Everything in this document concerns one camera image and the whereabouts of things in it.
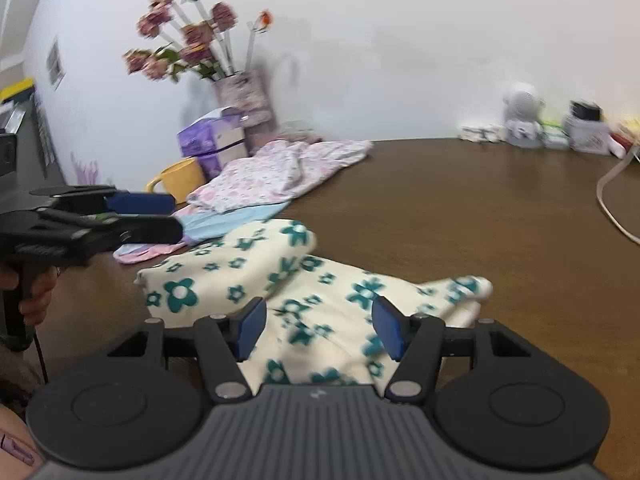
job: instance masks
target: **yellow mug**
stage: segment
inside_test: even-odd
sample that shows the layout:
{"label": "yellow mug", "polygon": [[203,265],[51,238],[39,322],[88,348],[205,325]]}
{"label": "yellow mug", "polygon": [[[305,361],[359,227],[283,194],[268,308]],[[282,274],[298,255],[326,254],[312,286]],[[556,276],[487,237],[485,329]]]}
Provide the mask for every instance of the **yellow mug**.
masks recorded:
{"label": "yellow mug", "polygon": [[146,192],[153,193],[154,188],[160,182],[166,192],[174,196],[177,204],[186,202],[187,195],[191,191],[206,184],[202,168],[195,157],[185,158],[162,170],[155,179],[146,185]]}

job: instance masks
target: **black cable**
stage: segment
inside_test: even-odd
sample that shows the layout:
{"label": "black cable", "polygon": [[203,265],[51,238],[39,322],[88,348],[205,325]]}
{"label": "black cable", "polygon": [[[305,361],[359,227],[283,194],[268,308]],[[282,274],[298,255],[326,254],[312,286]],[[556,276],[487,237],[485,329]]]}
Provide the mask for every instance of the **black cable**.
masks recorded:
{"label": "black cable", "polygon": [[38,339],[38,334],[36,333],[36,331],[33,332],[33,340],[36,343],[36,352],[38,352],[40,368],[42,369],[42,378],[44,379],[44,383],[47,384],[49,382],[49,376],[47,375],[47,367],[44,364],[44,357],[42,356],[42,348],[40,348],[40,341]]}

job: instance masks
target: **pink floral cloth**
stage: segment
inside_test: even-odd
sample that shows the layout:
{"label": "pink floral cloth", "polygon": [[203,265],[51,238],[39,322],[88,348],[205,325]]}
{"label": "pink floral cloth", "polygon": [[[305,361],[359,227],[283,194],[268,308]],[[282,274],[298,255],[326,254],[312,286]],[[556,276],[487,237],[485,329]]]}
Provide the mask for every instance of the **pink floral cloth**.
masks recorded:
{"label": "pink floral cloth", "polygon": [[252,158],[227,164],[219,176],[191,193],[187,202],[223,213],[292,200],[361,161],[371,148],[368,140],[315,144],[274,140]]}

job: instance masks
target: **wooden table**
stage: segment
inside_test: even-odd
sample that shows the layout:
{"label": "wooden table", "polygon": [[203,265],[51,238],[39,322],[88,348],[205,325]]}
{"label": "wooden table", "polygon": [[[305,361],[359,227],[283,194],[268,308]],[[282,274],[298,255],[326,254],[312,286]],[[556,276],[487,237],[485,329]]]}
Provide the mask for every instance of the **wooden table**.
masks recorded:
{"label": "wooden table", "polygon": [[[615,162],[460,140],[378,142],[366,161],[282,216],[315,231],[316,254],[332,260],[410,282],[490,279],[482,314],[604,393],[612,422],[596,464],[613,479],[637,480],[640,247],[595,201],[597,179]],[[640,234],[640,165],[610,184],[606,200]],[[103,255],[63,275],[40,329],[53,374],[145,318],[135,272]]]}

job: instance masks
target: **human hand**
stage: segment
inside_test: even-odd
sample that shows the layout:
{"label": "human hand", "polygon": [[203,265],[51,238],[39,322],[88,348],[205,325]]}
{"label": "human hand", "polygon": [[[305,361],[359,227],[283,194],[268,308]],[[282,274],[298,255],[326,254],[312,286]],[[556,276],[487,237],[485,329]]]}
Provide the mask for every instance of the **human hand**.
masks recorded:
{"label": "human hand", "polygon": [[[33,280],[31,297],[20,302],[20,313],[24,316],[25,325],[36,326],[44,321],[51,303],[51,291],[57,280],[58,272],[55,267],[49,267]],[[14,290],[18,282],[18,273],[0,264],[0,290]]]}

